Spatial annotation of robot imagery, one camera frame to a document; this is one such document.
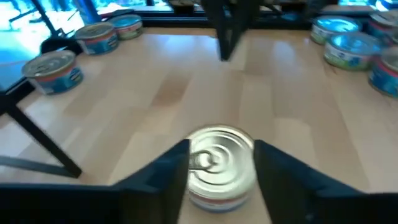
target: tin can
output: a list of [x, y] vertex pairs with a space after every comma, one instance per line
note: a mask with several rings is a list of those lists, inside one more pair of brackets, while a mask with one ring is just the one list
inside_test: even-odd
[[392, 29], [386, 35], [386, 38], [383, 38], [383, 47], [393, 47], [398, 45], [398, 29]]
[[366, 70], [371, 67], [381, 43], [376, 38], [361, 33], [339, 34], [330, 38], [325, 46], [325, 60], [345, 70]]
[[398, 47], [383, 50], [369, 74], [369, 83], [386, 95], [398, 97]]
[[387, 38], [389, 31], [398, 28], [398, 10], [375, 12], [371, 14], [368, 24], [368, 34], [382, 40]]
[[312, 24], [311, 39], [323, 45], [335, 34], [359, 32], [361, 29], [362, 25], [349, 17], [321, 16]]
[[141, 17], [137, 15], [124, 15], [109, 20], [116, 28], [119, 40], [133, 39], [142, 34]]
[[243, 131], [225, 125], [201, 128], [188, 138], [191, 153], [198, 154], [196, 164], [204, 167], [190, 169], [188, 194], [192, 203], [215, 213], [242, 206], [256, 181], [253, 140]]
[[75, 54], [70, 50], [38, 56], [22, 67], [22, 74], [46, 95], [68, 91], [83, 80]]
[[106, 54], [119, 46], [115, 28], [109, 22], [84, 26], [76, 31], [75, 38], [88, 55]]

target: light wood surface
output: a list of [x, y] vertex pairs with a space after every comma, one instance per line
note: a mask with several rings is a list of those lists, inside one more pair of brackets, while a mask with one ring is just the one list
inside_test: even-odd
[[[396, 191], [398, 102], [363, 72], [333, 68], [307, 31], [250, 30], [230, 63], [209, 29], [147, 29], [107, 55], [78, 57], [85, 80], [21, 108], [82, 167], [78, 180], [0, 167], [1, 182], [112, 184], [196, 127], [244, 129], [367, 192]], [[7, 116], [1, 154], [57, 163]], [[181, 223], [267, 223], [259, 196], [227, 215], [185, 202]]]

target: pull ring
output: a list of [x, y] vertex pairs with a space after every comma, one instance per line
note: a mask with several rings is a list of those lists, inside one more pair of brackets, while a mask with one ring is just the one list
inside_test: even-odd
[[[199, 157], [202, 154], [207, 154], [208, 155], [208, 160], [207, 162], [209, 163], [208, 166], [203, 166], [200, 161], [199, 161]], [[214, 157], [212, 155], [212, 153], [208, 150], [201, 150], [201, 151], [197, 151], [197, 152], [193, 152], [190, 154], [189, 157], [189, 169], [190, 170], [209, 170], [211, 169], [214, 165], [216, 165], [216, 162], [214, 161]]]

